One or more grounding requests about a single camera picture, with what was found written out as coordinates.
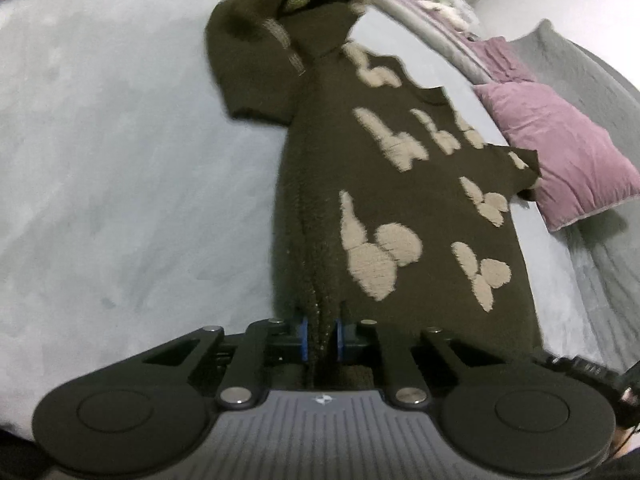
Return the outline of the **dark brown patterned sweater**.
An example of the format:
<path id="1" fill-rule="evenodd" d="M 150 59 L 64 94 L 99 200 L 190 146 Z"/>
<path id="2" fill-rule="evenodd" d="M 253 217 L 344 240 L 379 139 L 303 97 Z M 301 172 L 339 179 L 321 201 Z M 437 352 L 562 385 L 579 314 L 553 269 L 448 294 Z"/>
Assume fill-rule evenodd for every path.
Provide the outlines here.
<path id="1" fill-rule="evenodd" d="M 490 144 L 442 88 L 349 37 L 362 0 L 224 0 L 206 27 L 230 116 L 285 126 L 277 290 L 306 321 L 311 380 L 365 385 L 334 365 L 338 323 L 451 330 L 484 347 L 541 343 L 510 213 L 538 156 Z"/>

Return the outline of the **light blue bed sheet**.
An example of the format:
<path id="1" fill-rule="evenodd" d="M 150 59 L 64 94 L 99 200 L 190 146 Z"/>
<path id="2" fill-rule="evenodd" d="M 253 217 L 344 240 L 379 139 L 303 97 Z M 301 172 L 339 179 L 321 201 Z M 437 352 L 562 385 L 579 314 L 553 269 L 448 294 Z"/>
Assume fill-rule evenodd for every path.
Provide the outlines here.
<path id="1" fill-rule="evenodd" d="M 286 253 L 288 133 L 234 119 L 220 0 L 1 3 L 1 427 L 191 330 L 306 314 Z"/>

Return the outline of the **large pink pillow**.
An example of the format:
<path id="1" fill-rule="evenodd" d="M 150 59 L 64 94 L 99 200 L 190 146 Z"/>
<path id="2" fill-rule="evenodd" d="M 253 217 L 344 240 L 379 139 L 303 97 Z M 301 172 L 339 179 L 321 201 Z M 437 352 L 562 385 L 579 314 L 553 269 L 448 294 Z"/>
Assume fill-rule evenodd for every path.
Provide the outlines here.
<path id="1" fill-rule="evenodd" d="M 477 84 L 474 93 L 514 148 L 535 151 L 535 200 L 556 232 L 639 197 L 639 171 L 605 128 L 538 82 Z"/>

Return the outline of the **white plush toy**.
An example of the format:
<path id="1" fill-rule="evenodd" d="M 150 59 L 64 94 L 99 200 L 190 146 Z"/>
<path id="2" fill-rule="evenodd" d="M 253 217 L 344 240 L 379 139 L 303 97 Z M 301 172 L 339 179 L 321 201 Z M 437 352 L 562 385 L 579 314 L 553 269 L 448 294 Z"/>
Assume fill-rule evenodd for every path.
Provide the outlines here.
<path id="1" fill-rule="evenodd" d="M 446 4 L 431 0 L 418 0 L 418 5 L 424 11 L 436 15 L 458 32 L 467 32 L 472 28 L 472 23 L 467 21 L 464 16 L 452 6 L 446 6 Z"/>

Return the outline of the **pink grey duvet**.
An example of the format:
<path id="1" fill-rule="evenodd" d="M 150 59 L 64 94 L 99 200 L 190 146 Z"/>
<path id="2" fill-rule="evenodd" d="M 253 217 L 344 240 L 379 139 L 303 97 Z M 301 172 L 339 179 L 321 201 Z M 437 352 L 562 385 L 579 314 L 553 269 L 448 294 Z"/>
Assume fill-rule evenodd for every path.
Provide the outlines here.
<path id="1" fill-rule="evenodd" d="M 461 36 L 437 15 L 424 10 L 418 0 L 368 1 L 446 58 L 471 84 L 488 84 L 494 80 L 486 64 Z"/>

